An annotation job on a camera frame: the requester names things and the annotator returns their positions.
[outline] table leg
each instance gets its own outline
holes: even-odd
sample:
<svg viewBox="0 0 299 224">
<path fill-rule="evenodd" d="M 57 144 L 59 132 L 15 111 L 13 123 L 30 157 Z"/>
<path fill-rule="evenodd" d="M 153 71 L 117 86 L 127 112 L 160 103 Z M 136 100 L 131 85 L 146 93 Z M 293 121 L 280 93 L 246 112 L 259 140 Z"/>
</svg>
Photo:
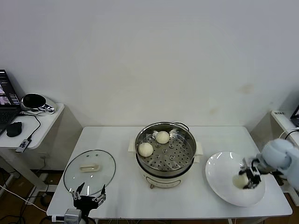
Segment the table leg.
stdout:
<svg viewBox="0 0 299 224">
<path fill-rule="evenodd" d="M 13 149 L 0 150 L 0 156 L 37 188 L 43 190 L 47 189 L 47 185 L 42 182 L 22 160 L 19 160 Z"/>
<path fill-rule="evenodd" d="M 241 222 L 241 224 L 259 224 L 262 221 L 266 220 L 268 217 L 261 218 L 247 218 Z"/>
</svg>

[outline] cable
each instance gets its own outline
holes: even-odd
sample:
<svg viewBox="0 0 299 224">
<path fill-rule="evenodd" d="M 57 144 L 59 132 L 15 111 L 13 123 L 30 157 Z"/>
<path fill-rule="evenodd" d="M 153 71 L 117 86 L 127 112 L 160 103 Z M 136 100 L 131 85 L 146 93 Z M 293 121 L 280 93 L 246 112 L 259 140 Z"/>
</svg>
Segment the cable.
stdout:
<svg viewBox="0 0 299 224">
<path fill-rule="evenodd" d="M 42 224 L 45 220 L 52 220 L 52 216 L 46 216 L 44 218 L 41 219 L 41 221 L 39 222 L 39 224 Z"/>
<path fill-rule="evenodd" d="M 281 133 L 281 135 L 279 136 L 279 139 L 281 138 L 281 136 L 282 136 L 284 133 L 286 133 L 286 132 L 288 132 L 288 131 L 290 131 L 290 130 L 298 130 L 298 129 L 299 129 L 299 127 L 295 127 L 295 128 L 290 128 L 290 129 L 287 129 L 287 130 L 283 131 L 283 132 Z"/>
<path fill-rule="evenodd" d="M 43 212 L 47 213 L 45 210 L 43 210 L 43 209 L 41 209 L 41 208 L 37 207 L 35 204 L 33 204 L 33 203 L 31 203 L 31 202 L 29 202 L 29 201 L 25 200 L 25 199 L 24 199 L 24 198 L 22 198 L 21 196 L 18 196 L 18 195 L 17 195 L 17 194 L 15 194 L 14 192 L 11 192 L 10 190 L 7 190 L 6 188 L 2 187 L 1 185 L 0 185 L 0 187 L 1 187 L 2 189 L 4 189 L 4 190 L 8 191 L 9 193 L 13 194 L 14 196 L 17 196 L 18 198 L 22 199 L 23 201 L 25 201 L 25 202 L 27 202 L 27 203 L 29 203 L 29 204 L 31 204 L 31 205 L 33 205 L 33 206 L 35 206 L 37 209 L 39 209 L 39 210 L 41 210 L 41 211 L 43 211 Z"/>
<path fill-rule="evenodd" d="M 2 172 L 1 172 L 1 174 L 2 174 L 2 179 L 3 179 L 3 182 L 5 184 L 5 187 L 6 187 L 6 189 L 8 189 L 8 186 L 6 185 L 6 180 L 5 180 L 4 174 Z"/>
<path fill-rule="evenodd" d="M 18 116 L 31 116 L 34 117 L 37 122 L 38 122 L 38 127 L 33 131 L 33 133 L 31 133 L 31 135 L 27 138 L 28 140 L 31 139 L 32 135 L 34 134 L 34 132 L 37 131 L 37 129 L 42 125 L 41 122 L 37 119 L 37 117 L 35 115 L 31 115 L 31 114 L 24 114 L 24 113 L 19 113 Z"/>
<path fill-rule="evenodd" d="M 288 133 L 288 134 L 286 135 L 286 137 L 285 137 L 285 140 L 289 137 L 290 134 L 292 134 L 293 132 L 298 132 L 298 131 L 299 131 L 299 130 L 295 130 L 295 131 L 292 131 L 292 132 Z"/>
<path fill-rule="evenodd" d="M 159 221 L 159 220 L 155 220 L 158 223 L 162 223 L 162 224 L 166 224 L 165 222 Z"/>
<path fill-rule="evenodd" d="M 46 158 L 43 157 L 43 166 L 42 166 L 40 169 L 38 169 L 38 171 L 36 171 L 36 174 L 37 174 L 41 169 L 44 169 L 45 167 L 46 167 Z"/>
<path fill-rule="evenodd" d="M 5 218 L 7 218 L 7 217 L 22 218 L 22 220 L 23 220 L 23 223 L 25 223 L 25 219 L 24 219 L 24 217 L 20 217 L 20 216 L 13 216 L 13 215 L 7 215 L 7 216 L 4 216 L 4 217 L 0 218 L 0 221 L 2 221 L 3 219 L 5 219 Z"/>
</svg>

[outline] pot handle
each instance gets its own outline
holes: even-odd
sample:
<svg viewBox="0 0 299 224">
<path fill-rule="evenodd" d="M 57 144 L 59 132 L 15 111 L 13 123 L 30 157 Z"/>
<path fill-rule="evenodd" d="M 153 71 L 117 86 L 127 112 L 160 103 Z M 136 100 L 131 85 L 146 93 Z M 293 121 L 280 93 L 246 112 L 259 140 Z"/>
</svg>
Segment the pot handle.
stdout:
<svg viewBox="0 0 299 224">
<path fill-rule="evenodd" d="M 189 127 L 188 127 L 187 125 L 185 125 L 184 123 L 181 123 L 181 122 L 174 122 L 174 124 L 181 125 L 181 126 L 183 126 L 184 128 L 186 128 L 188 131 L 190 131 Z"/>
</svg>

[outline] glass lid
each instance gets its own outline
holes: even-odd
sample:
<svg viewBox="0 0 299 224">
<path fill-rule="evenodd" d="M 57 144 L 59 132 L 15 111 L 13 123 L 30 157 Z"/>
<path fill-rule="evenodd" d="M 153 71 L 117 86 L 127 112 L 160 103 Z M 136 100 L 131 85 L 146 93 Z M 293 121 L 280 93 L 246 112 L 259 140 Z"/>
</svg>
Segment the glass lid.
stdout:
<svg viewBox="0 0 299 224">
<path fill-rule="evenodd" d="M 89 196 L 100 192 L 111 182 L 115 173 L 115 161 L 103 150 L 91 150 L 78 155 L 67 166 L 64 173 L 66 189 L 76 191 L 83 184 L 81 195 Z"/>
</svg>

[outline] wooden floor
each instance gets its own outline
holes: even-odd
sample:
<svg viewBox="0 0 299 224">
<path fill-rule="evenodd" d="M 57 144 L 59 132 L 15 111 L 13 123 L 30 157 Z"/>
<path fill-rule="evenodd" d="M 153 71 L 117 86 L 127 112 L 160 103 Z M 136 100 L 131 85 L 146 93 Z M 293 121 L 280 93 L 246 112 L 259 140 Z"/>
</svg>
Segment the wooden floor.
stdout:
<svg viewBox="0 0 299 224">
<path fill-rule="evenodd" d="M 4 174 L 0 177 L 0 184 L 3 186 L 3 178 L 7 179 L 9 174 Z M 58 184 L 61 178 L 61 174 L 49 174 L 46 179 L 47 183 L 50 184 Z M 13 182 L 8 186 L 8 189 L 22 197 L 25 197 L 30 190 L 33 188 L 33 185 L 28 182 L 25 178 L 20 177 L 19 179 L 14 179 Z M 296 207 L 289 195 L 285 195 L 288 199 L 292 209 L 293 214 L 288 217 L 274 217 L 268 218 L 265 220 L 265 224 L 299 224 L 299 207 Z M 16 224 L 18 222 L 18 218 L 7 217 L 2 219 L 4 216 L 13 215 L 19 216 L 21 206 L 23 205 L 23 201 L 14 195 L 9 193 L 5 193 L 0 198 L 0 224 Z M 37 198 L 35 201 L 35 205 L 38 207 L 47 210 L 47 207 L 44 207 L 40 203 L 40 198 Z M 25 212 L 23 213 L 23 217 L 25 218 L 26 224 L 39 224 L 41 219 L 45 217 L 45 213 L 36 209 L 34 206 L 28 205 L 26 206 Z M 100 220 L 100 224 L 107 224 L 109 220 Z M 49 221 L 44 221 L 43 224 L 51 223 Z M 110 224 L 116 224 L 116 220 L 111 221 Z M 136 224 L 136 220 L 119 220 L 119 224 Z M 227 220 L 142 220 L 139 224 L 227 224 Z"/>
</svg>

